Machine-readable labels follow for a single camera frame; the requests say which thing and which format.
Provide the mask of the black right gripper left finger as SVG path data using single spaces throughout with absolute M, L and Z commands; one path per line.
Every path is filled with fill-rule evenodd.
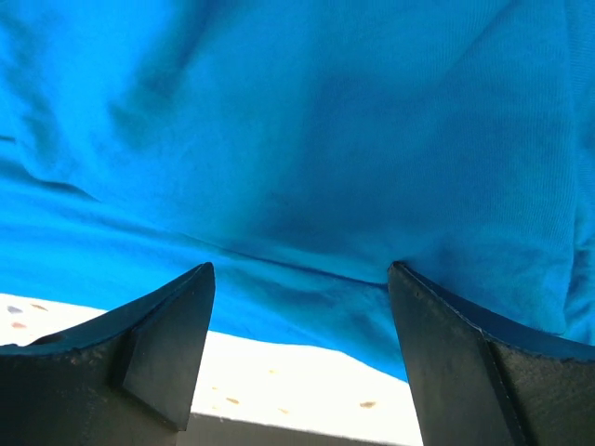
M 5 445 L 173 445 L 189 423 L 215 296 L 204 263 L 30 345 L 1 349 Z

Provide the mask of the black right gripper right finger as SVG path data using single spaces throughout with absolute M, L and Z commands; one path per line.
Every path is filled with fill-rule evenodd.
M 424 444 L 593 444 L 592 346 L 500 316 L 400 262 L 388 288 Z

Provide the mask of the blue t shirt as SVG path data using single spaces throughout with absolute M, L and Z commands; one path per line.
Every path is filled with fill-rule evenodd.
M 213 330 L 404 378 L 395 261 L 593 342 L 592 2 L 2 3 L 4 293 L 210 262 Z

